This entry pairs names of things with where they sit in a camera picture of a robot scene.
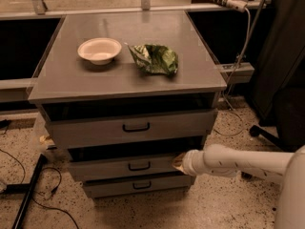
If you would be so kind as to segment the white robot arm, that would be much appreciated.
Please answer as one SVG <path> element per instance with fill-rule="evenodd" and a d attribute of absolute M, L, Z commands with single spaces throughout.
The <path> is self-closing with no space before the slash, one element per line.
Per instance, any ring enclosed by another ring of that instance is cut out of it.
<path fill-rule="evenodd" d="M 280 185 L 274 229 L 305 229 L 305 147 L 294 153 L 240 151 L 220 144 L 190 150 L 173 167 L 192 177 L 233 177 L 238 171 Z"/>

